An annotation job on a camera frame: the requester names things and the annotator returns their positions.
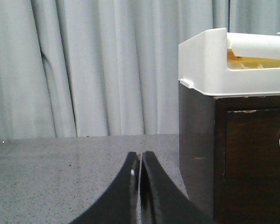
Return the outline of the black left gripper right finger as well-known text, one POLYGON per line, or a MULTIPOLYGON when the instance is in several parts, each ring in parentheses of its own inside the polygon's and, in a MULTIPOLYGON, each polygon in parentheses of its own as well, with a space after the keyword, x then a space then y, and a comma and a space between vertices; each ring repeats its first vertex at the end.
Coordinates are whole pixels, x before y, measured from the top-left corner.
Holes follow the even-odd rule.
POLYGON ((213 224, 173 183, 154 152, 142 154, 140 175, 143 224, 213 224))

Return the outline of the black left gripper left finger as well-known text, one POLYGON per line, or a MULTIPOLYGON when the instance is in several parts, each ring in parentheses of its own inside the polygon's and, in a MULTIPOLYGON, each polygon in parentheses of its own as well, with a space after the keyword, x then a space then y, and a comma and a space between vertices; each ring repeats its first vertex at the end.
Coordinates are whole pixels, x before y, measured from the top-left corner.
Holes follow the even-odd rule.
POLYGON ((73 224, 135 224, 140 160, 129 152, 119 173, 101 197, 73 224))

